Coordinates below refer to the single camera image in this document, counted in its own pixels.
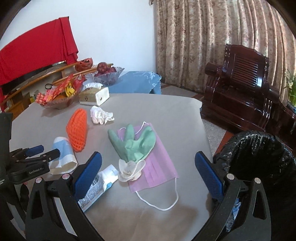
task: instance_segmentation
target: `floor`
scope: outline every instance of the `floor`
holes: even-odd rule
[[[200,99],[203,97],[202,94],[197,94],[195,92],[185,90],[176,86],[161,83],[161,93],[163,95],[177,95],[189,98]],[[208,120],[202,120],[205,126],[205,130],[209,139],[212,154],[221,151],[222,147],[228,142],[228,140],[233,136],[229,130],[219,127]]]

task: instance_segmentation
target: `dark wooden armchair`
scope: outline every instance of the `dark wooden armchair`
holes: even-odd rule
[[[267,83],[269,59],[254,49],[226,44],[223,66],[208,63],[202,115],[241,130],[264,131],[279,91]]]

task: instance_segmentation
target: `floral curtain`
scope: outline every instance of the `floral curtain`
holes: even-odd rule
[[[222,64],[225,44],[269,57],[268,82],[287,100],[285,72],[295,73],[296,40],[265,0],[154,0],[157,72],[168,84],[203,91],[207,62]]]

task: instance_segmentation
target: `chair backrest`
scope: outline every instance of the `chair backrest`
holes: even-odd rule
[[[267,82],[269,59],[254,49],[226,44],[223,68],[226,84],[246,92],[258,92]]]

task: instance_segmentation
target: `blue gripper pad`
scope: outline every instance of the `blue gripper pad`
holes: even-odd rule
[[[42,152],[44,152],[44,147],[42,145],[39,145],[39,146],[35,146],[35,147],[28,149],[26,151],[26,155],[28,157],[31,157],[31,156],[37,155],[39,153],[42,153]]]
[[[79,165],[74,172],[79,172],[83,169],[81,174],[74,183],[73,196],[76,201],[85,197],[89,187],[98,174],[102,166],[102,155],[99,152],[94,152],[87,163]]]
[[[198,172],[211,193],[212,198],[221,202],[223,200],[223,184],[211,165],[213,164],[210,163],[202,151],[196,153],[195,166]]]

